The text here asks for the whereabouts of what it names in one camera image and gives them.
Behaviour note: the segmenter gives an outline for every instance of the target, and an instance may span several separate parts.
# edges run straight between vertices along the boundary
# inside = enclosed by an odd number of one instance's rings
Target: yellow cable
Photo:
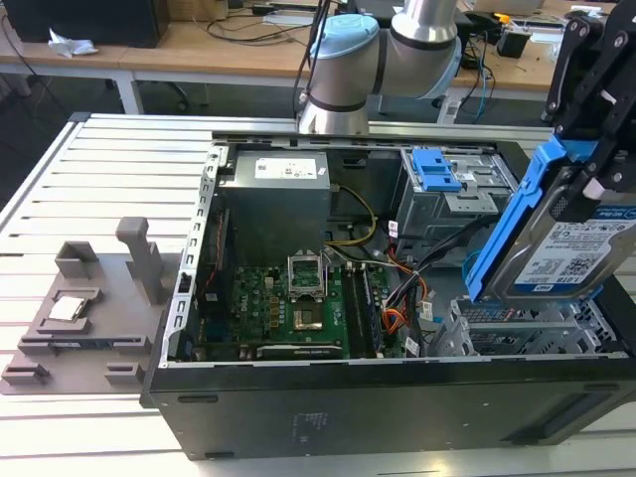
[[[371,215],[371,228],[369,229],[369,233],[366,234],[364,237],[362,238],[355,238],[353,240],[331,240],[331,241],[325,241],[325,244],[327,245],[357,245],[359,243],[364,243],[365,241],[369,240],[371,237],[374,236],[374,233],[376,232],[376,228],[378,226],[378,221],[376,219],[376,215],[374,214],[374,211],[371,210],[371,207],[369,206],[369,204],[367,204],[367,201],[365,201],[356,191],[354,191],[353,189],[347,187],[347,186],[339,186],[340,189],[344,189],[345,191],[351,193],[356,199],[358,199],[360,201],[360,203],[365,206],[365,209],[367,209],[367,211],[369,211],[369,214]]]

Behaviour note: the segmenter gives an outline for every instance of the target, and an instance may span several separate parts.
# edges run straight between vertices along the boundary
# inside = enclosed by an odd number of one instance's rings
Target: hard drive label
[[[611,251],[614,236],[636,224],[636,209],[599,207],[583,224],[556,223],[515,280],[529,292],[563,292],[582,283]]]

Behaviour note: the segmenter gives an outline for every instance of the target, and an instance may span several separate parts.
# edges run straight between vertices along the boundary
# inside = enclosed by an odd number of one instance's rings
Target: white table
[[[0,368],[52,284],[64,240],[123,251],[116,224],[141,215],[160,250],[179,251],[212,131],[292,128],[281,119],[102,114],[69,123],[0,214]],[[529,152],[549,134],[397,123],[374,123],[372,132],[518,140]],[[636,475],[636,404],[554,447],[190,462],[159,412],[137,400],[0,397],[0,475]]]

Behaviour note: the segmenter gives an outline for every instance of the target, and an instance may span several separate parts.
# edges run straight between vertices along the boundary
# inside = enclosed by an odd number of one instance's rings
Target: black computer case
[[[96,45],[155,48],[168,28],[167,0],[5,0],[23,42],[47,42],[49,29]]]

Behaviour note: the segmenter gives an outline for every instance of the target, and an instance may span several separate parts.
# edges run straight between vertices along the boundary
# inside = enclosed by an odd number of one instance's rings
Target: power supply label
[[[261,157],[256,160],[256,179],[317,179],[315,159]]]
[[[561,293],[575,289],[612,252],[614,236],[636,224],[636,208],[601,206],[583,224],[556,223],[535,251],[515,287]]]

